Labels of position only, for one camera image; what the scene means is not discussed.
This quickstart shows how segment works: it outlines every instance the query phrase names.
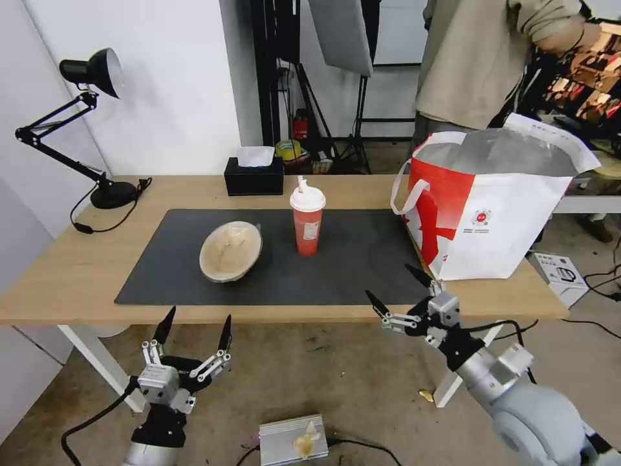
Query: black tissue box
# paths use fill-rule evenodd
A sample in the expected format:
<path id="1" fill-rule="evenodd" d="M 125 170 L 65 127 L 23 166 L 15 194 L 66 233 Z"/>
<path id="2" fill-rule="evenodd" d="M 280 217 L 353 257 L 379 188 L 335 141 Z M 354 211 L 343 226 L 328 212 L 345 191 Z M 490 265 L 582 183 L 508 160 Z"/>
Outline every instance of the black tissue box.
<path id="1" fill-rule="evenodd" d="M 283 161 L 274 157 L 270 166 L 240 167 L 237 157 L 230 157 L 224 180 L 228 195 L 283 195 Z"/>

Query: bowl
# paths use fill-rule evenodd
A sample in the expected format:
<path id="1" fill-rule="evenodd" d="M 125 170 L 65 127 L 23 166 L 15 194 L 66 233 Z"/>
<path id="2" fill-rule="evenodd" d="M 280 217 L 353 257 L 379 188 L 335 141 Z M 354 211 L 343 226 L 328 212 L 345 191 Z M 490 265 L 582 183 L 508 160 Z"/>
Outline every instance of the bowl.
<path id="1" fill-rule="evenodd" d="M 212 282 L 234 282 L 243 277 L 261 253 L 261 232 L 244 221 L 225 223 L 202 244 L 199 264 Z"/>

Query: black desk mat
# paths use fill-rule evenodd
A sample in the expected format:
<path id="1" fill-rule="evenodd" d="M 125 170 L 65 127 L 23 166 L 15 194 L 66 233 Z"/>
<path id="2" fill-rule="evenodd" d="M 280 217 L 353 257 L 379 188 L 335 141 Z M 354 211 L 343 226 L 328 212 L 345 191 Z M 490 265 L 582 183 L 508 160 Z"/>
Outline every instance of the black desk mat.
<path id="1" fill-rule="evenodd" d="M 237 282 L 212 283 L 199 267 L 202 244 L 235 220 L 260 225 L 261 255 Z M 370 289 L 387 304 L 415 304 L 427 290 L 406 262 L 419 265 L 401 218 L 390 210 L 325 210 L 311 258 L 296 250 L 291 210 L 169 210 L 114 302 L 364 305 Z"/>

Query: red and white bag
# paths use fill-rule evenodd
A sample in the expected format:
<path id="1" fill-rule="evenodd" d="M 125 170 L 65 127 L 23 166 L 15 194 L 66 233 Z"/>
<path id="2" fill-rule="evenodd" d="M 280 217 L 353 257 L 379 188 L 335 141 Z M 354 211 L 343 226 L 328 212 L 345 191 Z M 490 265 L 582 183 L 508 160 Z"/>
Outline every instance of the red and white bag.
<path id="1" fill-rule="evenodd" d="M 572 178 L 599 165 L 568 132 L 513 114 L 503 129 L 430 135 L 401 167 L 390 205 L 436 279 L 508 278 Z"/>

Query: black desk lamp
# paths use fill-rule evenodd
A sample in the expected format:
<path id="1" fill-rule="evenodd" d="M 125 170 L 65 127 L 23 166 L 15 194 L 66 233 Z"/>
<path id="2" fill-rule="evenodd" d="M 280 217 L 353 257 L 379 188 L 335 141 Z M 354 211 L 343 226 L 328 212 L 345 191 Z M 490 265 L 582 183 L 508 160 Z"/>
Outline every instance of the black desk lamp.
<path id="1" fill-rule="evenodd" d="M 109 180 L 105 172 L 97 172 L 80 162 L 68 158 L 66 155 L 61 154 L 43 143 L 43 138 L 48 134 L 80 118 L 89 111 L 95 110 L 99 94 L 90 88 L 90 84 L 97 86 L 101 91 L 112 97 L 119 98 L 119 93 L 123 88 L 123 74 L 114 50 L 99 50 L 89 61 L 63 60 L 60 62 L 59 68 L 60 74 L 64 79 L 75 83 L 78 89 L 84 92 L 71 102 L 45 115 L 34 123 L 19 128 L 15 131 L 17 140 L 49 155 L 54 160 L 92 179 L 96 183 L 96 189 L 91 194 L 91 203 L 93 207 L 112 209 L 137 201 L 145 186 L 141 185 L 140 188 L 136 188 L 136 186 L 131 183 Z M 48 122 L 50 118 L 80 102 L 86 105 L 85 109 L 64 120 Z"/>

